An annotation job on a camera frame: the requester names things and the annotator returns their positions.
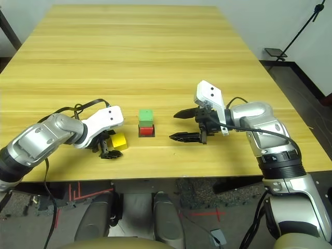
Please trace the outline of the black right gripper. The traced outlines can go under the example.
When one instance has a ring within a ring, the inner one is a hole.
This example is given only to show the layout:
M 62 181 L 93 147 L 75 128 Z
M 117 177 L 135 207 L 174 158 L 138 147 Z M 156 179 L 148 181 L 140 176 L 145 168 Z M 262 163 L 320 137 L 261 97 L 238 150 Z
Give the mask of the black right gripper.
M 200 132 L 177 132 L 169 136 L 170 139 L 183 143 L 202 143 L 207 144 L 207 137 L 214 136 L 220 132 L 221 126 L 213 122 L 209 117 L 218 118 L 216 111 L 205 108 L 189 108 L 180 110 L 174 114 L 174 118 L 189 119 L 195 118 Z

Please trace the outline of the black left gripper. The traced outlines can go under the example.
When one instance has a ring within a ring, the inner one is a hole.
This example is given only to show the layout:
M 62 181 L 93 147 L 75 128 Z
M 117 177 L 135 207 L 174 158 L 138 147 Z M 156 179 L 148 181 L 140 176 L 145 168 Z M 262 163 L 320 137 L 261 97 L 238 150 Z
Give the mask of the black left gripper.
M 91 141 L 91 149 L 93 153 L 97 153 L 99 150 L 101 151 L 100 158 L 101 159 L 116 159 L 123 156 L 122 152 L 118 150 L 108 150 L 107 140 L 111 135 L 114 135 L 114 130 L 107 130 L 101 132 Z

